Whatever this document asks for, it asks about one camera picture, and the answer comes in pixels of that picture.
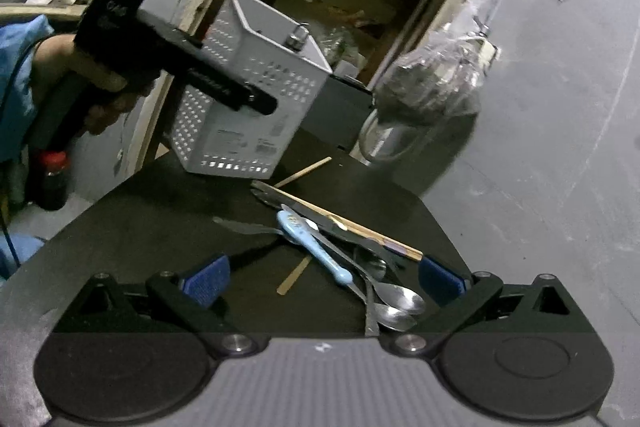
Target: blue gripper pad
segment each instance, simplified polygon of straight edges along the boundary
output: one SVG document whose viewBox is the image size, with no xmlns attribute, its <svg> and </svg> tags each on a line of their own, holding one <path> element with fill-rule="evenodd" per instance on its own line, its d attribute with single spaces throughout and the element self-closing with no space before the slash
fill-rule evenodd
<svg viewBox="0 0 640 427">
<path fill-rule="evenodd" d="M 466 292 L 465 280 L 442 265 L 422 257 L 418 263 L 418 282 L 435 303 L 442 307 Z"/>
<path fill-rule="evenodd" d="M 209 264 L 180 278 L 182 292 L 203 308 L 209 308 L 231 280 L 229 258 L 221 255 Z"/>
</svg>

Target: wooden chopstick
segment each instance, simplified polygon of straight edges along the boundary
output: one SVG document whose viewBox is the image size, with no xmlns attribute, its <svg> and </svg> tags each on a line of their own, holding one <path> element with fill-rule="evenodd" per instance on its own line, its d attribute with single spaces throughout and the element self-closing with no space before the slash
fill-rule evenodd
<svg viewBox="0 0 640 427">
<path fill-rule="evenodd" d="M 351 230 L 351 232 L 357 233 L 357 235 L 361 235 L 362 237 L 368 237 L 370 239 L 373 239 L 375 242 L 379 243 L 383 247 L 387 247 L 393 250 L 395 253 L 403 255 L 404 257 L 407 257 L 413 261 L 420 261 L 422 259 L 422 253 L 417 248 L 410 247 L 409 245 L 405 245 L 404 243 L 400 243 L 400 241 L 396 241 L 395 239 L 392 239 L 387 235 L 383 235 L 382 233 L 376 232 L 375 230 L 367 229 L 367 227 L 364 227 L 359 223 L 354 223 L 354 221 L 351 221 L 346 217 L 338 216 L 338 214 L 334 214 L 330 211 L 327 211 L 322 207 L 318 207 L 317 205 L 314 205 L 313 203 L 306 202 L 305 200 L 298 198 L 293 194 L 286 193 L 276 188 L 275 186 L 273 186 L 273 189 L 274 191 L 277 191 L 283 194 L 284 196 L 286 196 L 287 198 L 291 198 L 292 200 L 295 200 L 298 203 L 306 207 L 309 207 L 311 210 L 316 211 L 317 213 L 322 214 L 323 216 L 326 216 L 335 221 L 339 221 L 345 227 L 347 227 L 348 230 Z"/>
<path fill-rule="evenodd" d="M 317 169 L 318 167 L 320 167 L 320 166 L 322 166 L 325 163 L 330 162 L 330 161 L 331 161 L 331 157 L 327 156 L 326 158 L 323 158 L 319 162 L 312 163 L 309 167 L 305 167 L 304 169 L 292 174 L 288 178 L 285 178 L 281 182 L 276 183 L 274 185 L 274 187 L 276 187 L 276 188 L 277 187 L 282 187 L 283 185 L 286 185 L 287 183 L 292 182 L 293 180 L 297 180 L 301 176 L 304 176 L 305 174 L 310 173 L 314 169 Z M 300 261 L 298 266 L 293 269 L 293 271 L 286 277 L 286 279 L 284 281 L 282 281 L 280 286 L 278 286 L 278 288 L 276 289 L 276 292 L 278 293 L 278 295 L 286 295 L 287 294 L 287 292 L 291 289 L 291 287 L 294 285 L 294 283 L 298 280 L 298 278 L 305 271 L 305 268 L 310 263 L 311 259 L 312 259 L 312 256 L 311 256 L 310 253 L 308 253 L 304 257 L 304 259 L 302 261 Z"/>
<path fill-rule="evenodd" d="M 282 283 L 280 284 L 280 286 L 278 286 L 276 290 L 276 293 L 278 293 L 278 295 L 287 294 L 287 292 L 293 286 L 293 283 L 295 283 L 298 280 L 298 277 L 300 277 L 302 273 L 305 271 L 305 268 L 311 261 L 311 258 L 312 258 L 311 254 L 308 253 L 305 256 L 305 259 L 300 261 L 300 264 L 293 269 L 293 271 L 287 276 L 287 278 L 284 281 L 282 281 Z"/>
<path fill-rule="evenodd" d="M 276 183 L 274 187 L 279 188 L 279 187 L 282 187 L 283 185 L 286 185 L 289 182 L 292 182 L 293 180 L 297 180 L 298 178 L 304 176 L 305 174 L 310 173 L 314 169 L 317 169 L 318 167 L 324 165 L 327 162 L 331 162 L 330 156 L 323 158 L 322 160 L 320 160 L 320 162 L 312 163 L 309 167 L 305 167 L 304 169 L 296 172 L 295 174 L 292 174 L 291 176 L 289 176 L 288 178 L 285 178 L 281 182 Z"/>
</svg>

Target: white container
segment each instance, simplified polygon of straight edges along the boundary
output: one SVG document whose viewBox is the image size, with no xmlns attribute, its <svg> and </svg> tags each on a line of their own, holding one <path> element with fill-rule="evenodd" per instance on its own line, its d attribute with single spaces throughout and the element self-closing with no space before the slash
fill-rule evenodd
<svg viewBox="0 0 640 427">
<path fill-rule="evenodd" d="M 204 39 L 214 59 L 278 100 L 271 115 L 235 112 L 187 86 L 171 133 L 185 170 L 266 179 L 332 72 L 311 36 L 295 53 L 283 46 L 297 26 L 259 0 L 225 0 Z"/>
</svg>

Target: label on grater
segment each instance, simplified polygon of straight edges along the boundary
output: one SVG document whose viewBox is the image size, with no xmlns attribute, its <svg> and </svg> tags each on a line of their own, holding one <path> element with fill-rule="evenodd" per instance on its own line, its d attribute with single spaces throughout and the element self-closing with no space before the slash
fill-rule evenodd
<svg viewBox="0 0 640 427">
<path fill-rule="evenodd" d="M 237 131 L 217 130 L 211 147 L 223 154 L 239 154 L 247 145 L 243 138 L 244 134 Z"/>
<path fill-rule="evenodd" d="M 259 156 L 273 156 L 278 152 L 278 147 L 268 140 L 258 139 L 258 145 L 255 146 L 255 153 Z"/>
<path fill-rule="evenodd" d="M 276 121 L 275 125 L 271 128 L 271 132 L 269 133 L 269 135 L 273 137 L 280 136 L 282 134 L 282 131 L 284 131 L 287 125 L 288 118 L 289 118 L 289 114 L 279 118 Z"/>
</svg>

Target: metal screw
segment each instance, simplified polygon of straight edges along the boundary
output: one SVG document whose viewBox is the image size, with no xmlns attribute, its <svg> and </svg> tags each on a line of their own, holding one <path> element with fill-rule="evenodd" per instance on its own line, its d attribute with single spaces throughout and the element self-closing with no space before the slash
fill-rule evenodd
<svg viewBox="0 0 640 427">
<path fill-rule="evenodd" d="M 233 333 L 222 339 L 221 343 L 229 353 L 245 353 L 249 351 L 254 343 L 246 335 L 241 333 Z"/>
<path fill-rule="evenodd" d="M 415 353 L 416 351 L 424 349 L 427 346 L 427 341 L 420 335 L 407 333 L 396 339 L 396 346 L 407 353 Z"/>
</svg>

